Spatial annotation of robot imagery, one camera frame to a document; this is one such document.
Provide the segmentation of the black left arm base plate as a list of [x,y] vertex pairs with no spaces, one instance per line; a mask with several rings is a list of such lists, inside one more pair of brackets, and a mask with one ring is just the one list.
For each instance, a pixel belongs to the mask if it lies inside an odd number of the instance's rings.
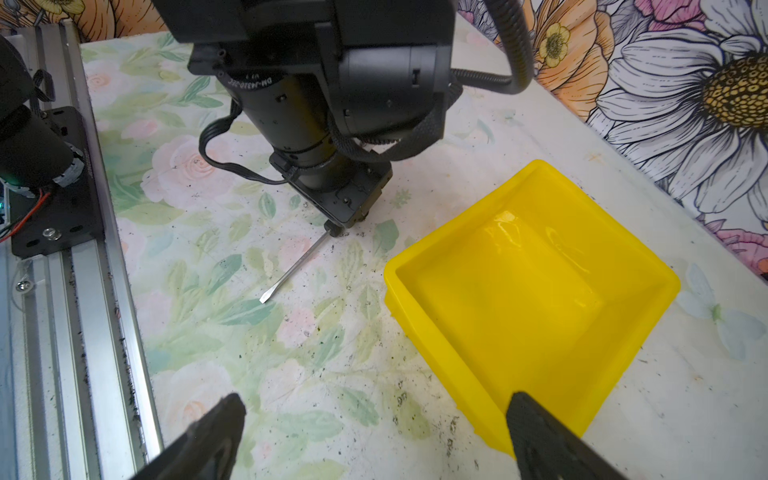
[[44,112],[43,122],[68,152],[68,170],[41,187],[47,196],[37,204],[38,190],[7,192],[10,219],[31,217],[10,237],[12,253],[22,259],[50,255],[91,240],[104,238],[104,222],[90,158],[86,124],[72,106]]

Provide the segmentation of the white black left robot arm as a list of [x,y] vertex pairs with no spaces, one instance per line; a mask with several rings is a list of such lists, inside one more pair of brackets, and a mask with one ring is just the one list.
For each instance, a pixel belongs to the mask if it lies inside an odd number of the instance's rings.
[[189,71],[229,94],[229,114],[200,134],[206,149],[240,116],[272,147],[277,182],[336,229],[364,220],[395,162],[443,134],[458,96],[452,1],[159,1]]

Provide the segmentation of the black handled screwdriver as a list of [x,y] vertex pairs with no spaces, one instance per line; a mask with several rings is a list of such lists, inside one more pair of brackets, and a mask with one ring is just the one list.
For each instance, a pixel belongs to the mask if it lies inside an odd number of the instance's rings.
[[266,304],[287,283],[291,277],[331,238],[337,238],[344,232],[341,225],[327,220],[324,224],[323,234],[286,270],[286,272],[259,298],[261,304]]

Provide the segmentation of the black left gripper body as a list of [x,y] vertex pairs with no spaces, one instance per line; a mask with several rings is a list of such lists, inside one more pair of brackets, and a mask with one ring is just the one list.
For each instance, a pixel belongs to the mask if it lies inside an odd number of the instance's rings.
[[278,152],[269,161],[306,201],[345,229],[366,219],[393,175],[389,162],[355,162],[340,154],[312,167],[299,167]]

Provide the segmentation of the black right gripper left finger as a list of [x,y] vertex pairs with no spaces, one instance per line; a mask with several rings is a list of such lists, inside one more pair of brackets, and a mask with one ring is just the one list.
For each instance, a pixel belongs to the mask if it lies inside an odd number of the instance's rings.
[[132,479],[230,479],[245,416],[245,405],[237,393],[223,397]]

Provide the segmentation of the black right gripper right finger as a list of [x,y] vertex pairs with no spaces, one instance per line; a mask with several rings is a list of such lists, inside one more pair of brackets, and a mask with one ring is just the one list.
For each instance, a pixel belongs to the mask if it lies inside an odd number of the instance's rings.
[[523,479],[624,478],[526,392],[512,395],[506,423]]

